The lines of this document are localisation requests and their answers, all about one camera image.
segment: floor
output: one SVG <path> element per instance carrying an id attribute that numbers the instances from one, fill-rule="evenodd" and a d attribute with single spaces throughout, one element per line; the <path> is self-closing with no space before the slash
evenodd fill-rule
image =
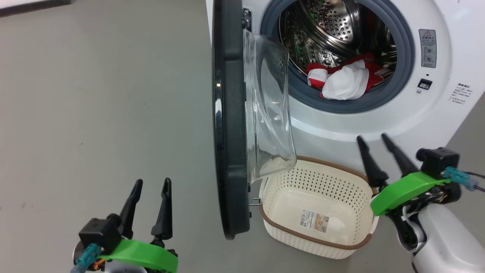
<path id="1" fill-rule="evenodd" d="M 166 245 L 179 253 L 179 272 L 412 272 L 387 219 L 344 260 L 272 239 L 256 209 L 251 230 L 225 240 L 203 0 L 77 0 L 0 18 L 0 37 L 5 272 L 69 271 L 78 231 L 119 213 L 137 178 L 145 184 L 134 239 L 150 241 L 165 177 L 174 183 Z M 484 116 L 482 98 L 449 144 L 464 170 L 485 172 Z M 478 192 L 449 205 L 482 244 L 484 205 Z"/>

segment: door hinge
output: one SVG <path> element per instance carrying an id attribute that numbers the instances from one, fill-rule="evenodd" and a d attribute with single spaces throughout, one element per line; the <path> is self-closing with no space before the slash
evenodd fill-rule
<path id="1" fill-rule="evenodd" d="M 250 9 L 243 8 L 242 9 L 242 28 L 251 31 L 252 29 L 252 21 L 251 21 L 252 12 Z"/>

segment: white plastic basket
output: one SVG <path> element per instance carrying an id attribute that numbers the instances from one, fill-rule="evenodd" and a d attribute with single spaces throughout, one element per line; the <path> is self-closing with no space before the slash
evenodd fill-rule
<path id="1" fill-rule="evenodd" d="M 261 183 L 259 211 L 276 240 L 343 259 L 372 237 L 378 221 L 370 206 L 375 193 L 361 173 L 299 156 L 292 170 Z"/>

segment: brown basket rim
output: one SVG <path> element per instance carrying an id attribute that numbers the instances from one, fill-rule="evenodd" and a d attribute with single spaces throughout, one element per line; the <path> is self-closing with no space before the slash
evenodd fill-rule
<path id="1" fill-rule="evenodd" d="M 363 174 L 361 174 L 361 173 L 359 173 L 355 170 L 346 168 L 344 166 L 341 166 L 341 165 L 338 165 L 338 164 L 335 164 L 335 163 L 332 163 L 332 162 L 324 161 L 324 160 L 319 160 L 319 159 L 315 159 L 315 158 L 311 158 L 311 157 L 305 157 L 305 156 L 298 156 L 297 159 L 302 160 L 302 161 L 311 162 L 311 163 L 317 163 L 317 164 L 320 164 L 320 165 L 329 166 L 329 167 L 336 168 L 336 169 L 341 170 L 341 171 L 348 172 L 350 174 L 356 175 L 356 176 L 364 179 L 364 181 L 366 181 L 368 183 L 365 175 L 363 175 Z M 371 190 L 372 190 L 373 195 L 377 194 L 377 191 L 376 191 L 375 188 L 371 187 Z M 354 245 L 343 245 L 343 244 L 332 243 L 332 242 L 328 242 L 328 241 L 325 241 L 325 240 L 313 238 L 311 236 L 296 232 L 292 229 L 289 229 L 289 228 L 284 227 L 284 226 L 282 226 L 278 223 L 275 223 L 274 221 L 272 221 L 268 217 L 268 215 L 266 215 L 266 213 L 264 212 L 264 209 L 263 209 L 263 205 L 259 206 L 259 212 L 261 213 L 261 216 L 263 217 L 263 219 L 268 224 L 274 226 L 275 228 L 281 229 L 281 230 L 283 230 L 287 233 L 290 233 L 290 234 L 295 235 L 297 237 L 300 237 L 302 239 L 309 240 L 309 241 L 312 241 L 314 243 L 321 244 L 321 245 L 326 245 L 326 246 L 335 247 L 335 248 L 344 249 L 344 250 L 355 250 L 355 249 L 361 248 L 364 245 L 366 245 L 372 238 L 372 233 L 369 233 L 360 243 L 357 243 L 357 244 L 354 244 Z"/>

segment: white cloth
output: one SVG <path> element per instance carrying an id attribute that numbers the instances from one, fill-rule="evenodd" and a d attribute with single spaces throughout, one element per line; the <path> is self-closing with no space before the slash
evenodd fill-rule
<path id="1" fill-rule="evenodd" d="M 369 70 L 364 60 L 356 61 L 330 75 L 322 95 L 329 100 L 356 100 L 364 95 L 368 81 Z"/>

